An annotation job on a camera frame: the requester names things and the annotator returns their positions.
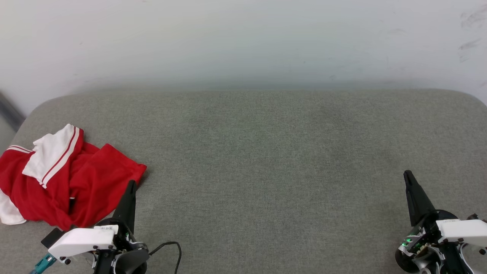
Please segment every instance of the gray fabric surface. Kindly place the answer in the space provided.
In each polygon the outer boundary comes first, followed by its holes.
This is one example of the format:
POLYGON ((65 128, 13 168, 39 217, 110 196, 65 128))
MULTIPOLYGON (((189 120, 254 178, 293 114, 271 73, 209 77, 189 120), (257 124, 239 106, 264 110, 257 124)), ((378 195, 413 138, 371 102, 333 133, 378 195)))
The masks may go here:
MULTIPOLYGON (((66 123, 148 166, 135 236, 179 241, 180 274, 402 273, 406 169, 437 208, 487 217, 487 108, 458 92, 81 94, 38 107, 13 143, 32 148, 66 123)), ((5 273, 28 273, 51 229, 0 225, 5 273)), ((478 250, 468 257, 487 273, 478 250)), ((165 247, 148 273, 176 260, 165 247)))

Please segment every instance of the cable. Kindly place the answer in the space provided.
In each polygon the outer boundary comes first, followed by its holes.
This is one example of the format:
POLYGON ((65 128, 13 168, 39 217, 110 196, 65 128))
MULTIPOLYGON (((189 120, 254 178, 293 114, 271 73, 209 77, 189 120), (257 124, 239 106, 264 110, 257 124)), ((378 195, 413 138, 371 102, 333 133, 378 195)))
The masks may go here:
POLYGON ((156 253, 159 249, 161 249, 165 245, 177 245, 178 246, 178 249, 179 249, 178 263, 176 264, 176 268, 174 269, 174 274, 177 274, 178 268, 179 268, 179 262, 181 262, 181 253, 182 253, 181 252, 181 246, 179 245, 178 242, 165 242, 165 243, 161 244, 160 246, 156 247, 154 250, 152 250, 149 253, 149 256, 152 256, 152 254, 156 253))

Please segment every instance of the red and white clothing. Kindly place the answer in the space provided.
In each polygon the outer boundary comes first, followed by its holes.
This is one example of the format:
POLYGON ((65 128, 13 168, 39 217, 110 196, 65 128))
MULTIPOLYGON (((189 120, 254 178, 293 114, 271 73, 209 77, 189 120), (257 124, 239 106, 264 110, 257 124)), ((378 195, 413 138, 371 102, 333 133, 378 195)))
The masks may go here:
POLYGON ((106 144, 85 143, 70 124, 34 141, 34 149, 9 147, 0 157, 0 218, 5 224, 44 220, 68 230, 88 227, 112 212, 129 180, 146 170, 106 144))

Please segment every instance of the black rubber wheel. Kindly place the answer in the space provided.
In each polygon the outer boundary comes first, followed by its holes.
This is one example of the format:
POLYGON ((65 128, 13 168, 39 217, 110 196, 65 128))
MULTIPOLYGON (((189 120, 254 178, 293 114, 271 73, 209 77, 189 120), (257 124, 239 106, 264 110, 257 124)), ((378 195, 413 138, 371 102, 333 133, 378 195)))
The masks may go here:
POLYGON ((408 273, 418 273, 419 268, 411 261, 411 258, 406 256, 399 249, 395 252, 395 258, 397 265, 408 273))
POLYGON ((116 274, 145 274, 147 271, 147 262, 144 262, 141 264, 138 268, 136 268, 132 273, 127 273, 123 270, 115 268, 115 273, 116 274))

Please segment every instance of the gray sofa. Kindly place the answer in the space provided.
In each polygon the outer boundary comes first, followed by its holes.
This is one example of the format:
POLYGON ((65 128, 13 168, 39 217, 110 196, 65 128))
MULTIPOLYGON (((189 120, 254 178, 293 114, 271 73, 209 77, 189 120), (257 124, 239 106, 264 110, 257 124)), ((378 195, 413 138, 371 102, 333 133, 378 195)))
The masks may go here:
MULTIPOLYGON (((487 108, 459 92, 80 94, 39 106, 13 144, 67 123, 148 166, 135 236, 179 241, 180 274, 403 273, 406 169, 437 208, 487 217, 487 108)), ((31 271, 51 229, 0 225, 4 273, 31 271)), ((172 273, 177 255, 164 247, 148 273, 172 273)), ((467 257, 487 273, 478 249, 467 257)), ((46 273, 91 271, 77 257, 46 273)))

